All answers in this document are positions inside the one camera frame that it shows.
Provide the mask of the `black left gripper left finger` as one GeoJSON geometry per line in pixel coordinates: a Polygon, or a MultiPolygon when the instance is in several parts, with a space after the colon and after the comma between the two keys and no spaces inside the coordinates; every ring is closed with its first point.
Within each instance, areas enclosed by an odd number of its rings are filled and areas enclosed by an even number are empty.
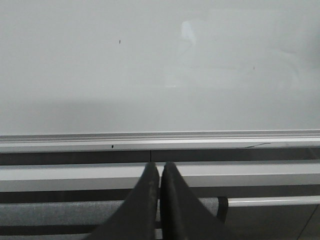
{"type": "Polygon", "coordinates": [[[154,240],[159,179],[155,163],[147,163],[137,184],[116,212],[85,239],[154,240]]]}

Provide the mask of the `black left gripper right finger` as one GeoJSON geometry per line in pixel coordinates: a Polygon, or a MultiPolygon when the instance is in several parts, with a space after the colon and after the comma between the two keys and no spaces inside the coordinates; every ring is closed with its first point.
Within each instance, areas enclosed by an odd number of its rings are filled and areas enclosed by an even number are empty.
{"type": "MultiPolygon", "coordinates": [[[[218,209],[218,197],[213,198],[218,209]]],[[[237,240],[187,185],[177,166],[167,162],[161,176],[160,220],[164,240],[237,240]]]]}

